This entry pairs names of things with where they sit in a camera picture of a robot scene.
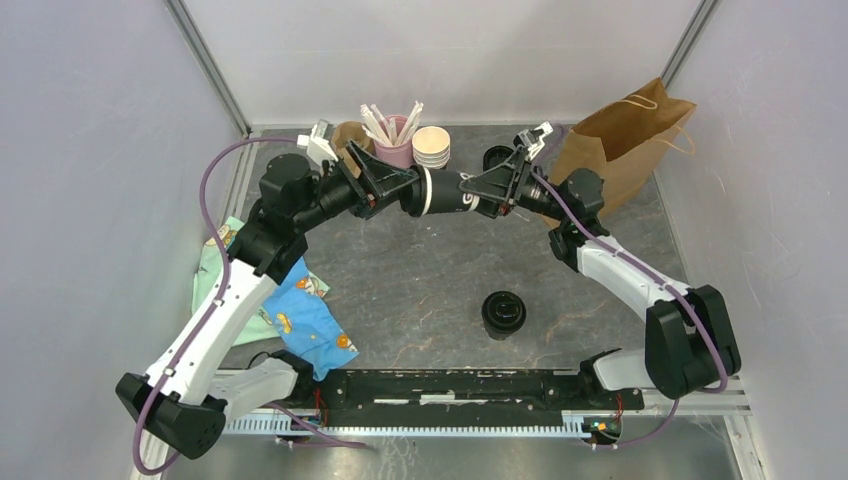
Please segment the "brown cardboard cup carriers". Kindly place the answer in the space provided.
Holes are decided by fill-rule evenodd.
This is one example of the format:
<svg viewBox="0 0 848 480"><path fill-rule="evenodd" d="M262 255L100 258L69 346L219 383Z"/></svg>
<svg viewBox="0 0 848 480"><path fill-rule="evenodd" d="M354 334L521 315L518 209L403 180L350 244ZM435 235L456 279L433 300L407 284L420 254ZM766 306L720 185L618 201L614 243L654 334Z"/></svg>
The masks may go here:
<svg viewBox="0 0 848 480"><path fill-rule="evenodd" d="M363 150L369 154L375 154L373 141L367 136L363 130L363 124L359 121L345 121L337 124L332 133L330 144L336 156L342 160L352 174L358 178L361 170L354 161L353 157L347 151L346 146L349 141L357 143Z"/></svg>

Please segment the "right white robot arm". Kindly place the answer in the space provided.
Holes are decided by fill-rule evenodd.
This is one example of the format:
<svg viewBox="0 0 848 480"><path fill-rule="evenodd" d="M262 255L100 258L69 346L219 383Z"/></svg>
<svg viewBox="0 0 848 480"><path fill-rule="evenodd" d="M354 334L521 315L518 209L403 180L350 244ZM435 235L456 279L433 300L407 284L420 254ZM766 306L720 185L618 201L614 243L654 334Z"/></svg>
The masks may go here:
<svg viewBox="0 0 848 480"><path fill-rule="evenodd" d="M741 368L741 358L722 294L710 285L691 287L662 274L625 249L600 224L603 181L579 168L553 186L518 149L511 158L459 189L491 203L498 214L525 208L559 220L550 230L555 257L594 280L644 322L639 350L617 350L591 360L592 372L577 382L580 400L602 408L618 390L653 388L677 400L695 391L719 393Z"/></svg>

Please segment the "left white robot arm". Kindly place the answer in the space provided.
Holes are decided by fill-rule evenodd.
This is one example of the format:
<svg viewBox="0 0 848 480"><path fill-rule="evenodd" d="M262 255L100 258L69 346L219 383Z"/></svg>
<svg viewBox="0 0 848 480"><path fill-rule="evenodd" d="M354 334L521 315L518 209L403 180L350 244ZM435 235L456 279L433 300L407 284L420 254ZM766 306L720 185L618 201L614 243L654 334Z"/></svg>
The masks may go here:
<svg viewBox="0 0 848 480"><path fill-rule="evenodd" d="M119 380L116 393L136 421L133 460L140 473L165 469L145 465L143 434L175 456L196 459L228 422L277 400L297 408L312 399L312 370L291 353L274 354L224 381L215 375L246 322L305 254L308 231L345 211L370 218L420 179L354 142L347 150L358 175L343 161L323 160L315 169L301 154L270 162L259 182L261 198L236 239L225 246L213 238L223 269L201 309L146 373Z"/></svg>

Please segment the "brown paper takeout bag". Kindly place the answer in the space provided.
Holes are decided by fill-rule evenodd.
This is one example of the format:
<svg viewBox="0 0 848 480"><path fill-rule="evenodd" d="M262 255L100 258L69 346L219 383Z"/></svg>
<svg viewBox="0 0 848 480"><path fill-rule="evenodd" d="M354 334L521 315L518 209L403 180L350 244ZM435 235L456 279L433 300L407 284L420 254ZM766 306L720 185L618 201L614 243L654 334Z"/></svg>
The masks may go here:
<svg viewBox="0 0 848 480"><path fill-rule="evenodd" d="M572 126L547 170L549 183L558 186L574 170L590 169L603 180L600 216L612 214L640 193L668 150L695 153L685 124L696 108L669 96L659 78L649 81Z"/></svg>

